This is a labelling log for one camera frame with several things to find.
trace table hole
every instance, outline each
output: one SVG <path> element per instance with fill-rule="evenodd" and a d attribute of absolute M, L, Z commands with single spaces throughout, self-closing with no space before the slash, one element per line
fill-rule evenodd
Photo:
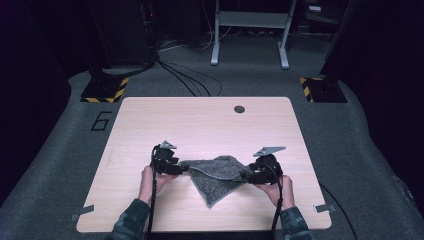
<path fill-rule="evenodd" d="M 244 111 L 246 111 L 246 109 L 243 106 L 238 105 L 238 106 L 234 107 L 234 111 L 236 113 L 244 113 Z"/>

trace table top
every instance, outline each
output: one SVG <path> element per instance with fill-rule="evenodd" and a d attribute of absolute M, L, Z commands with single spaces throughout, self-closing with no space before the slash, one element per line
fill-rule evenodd
<path fill-rule="evenodd" d="M 234 111 L 243 106 L 245 112 Z M 129 97 L 122 102 L 80 216 L 80 232 L 110 232 L 138 196 L 141 171 L 153 146 L 167 140 L 175 157 L 212 160 L 231 155 L 244 165 L 263 146 L 285 146 L 274 153 L 293 180 L 296 205 L 311 229 L 331 226 L 293 107 L 285 97 Z M 270 230 L 275 207 L 264 192 L 244 184 L 212 208 L 184 173 L 157 195 L 153 232 Z"/>

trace jacket sleeve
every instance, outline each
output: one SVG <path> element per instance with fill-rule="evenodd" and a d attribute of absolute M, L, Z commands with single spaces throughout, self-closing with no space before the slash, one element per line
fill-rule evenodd
<path fill-rule="evenodd" d="M 144 224 L 149 216 L 150 207 L 145 202 L 134 199 L 131 205 L 121 214 L 106 240 L 140 239 Z"/>
<path fill-rule="evenodd" d="M 315 240 L 297 207 L 281 211 L 280 218 L 284 240 Z"/>

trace gray cloth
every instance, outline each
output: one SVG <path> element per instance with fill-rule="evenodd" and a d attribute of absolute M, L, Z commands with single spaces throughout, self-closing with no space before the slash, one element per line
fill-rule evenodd
<path fill-rule="evenodd" d="M 205 197 L 209 208 L 246 183 L 240 178 L 240 171 L 251 171 L 232 156 L 219 156 L 213 160 L 186 160 L 179 164 L 190 167 L 188 173 L 191 180 Z"/>

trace hazard tape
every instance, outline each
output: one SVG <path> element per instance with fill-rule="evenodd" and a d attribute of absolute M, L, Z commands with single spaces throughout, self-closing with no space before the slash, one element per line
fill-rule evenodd
<path fill-rule="evenodd" d="M 309 90 L 308 84 L 306 80 L 317 80 L 321 81 L 322 78 L 300 78 L 300 84 L 302 84 L 303 93 L 305 94 L 306 100 L 308 102 L 314 102 L 314 99 L 312 98 L 311 91 Z"/>
<path fill-rule="evenodd" d="M 124 80 L 122 80 L 121 85 L 119 86 L 119 90 L 114 97 L 111 97 L 111 98 L 83 98 L 81 97 L 81 102 L 92 102 L 92 103 L 117 102 L 119 101 L 119 99 L 121 99 L 122 94 L 124 94 L 124 90 L 125 90 L 125 87 L 127 86 L 128 81 L 129 81 L 129 78 L 125 78 Z"/>

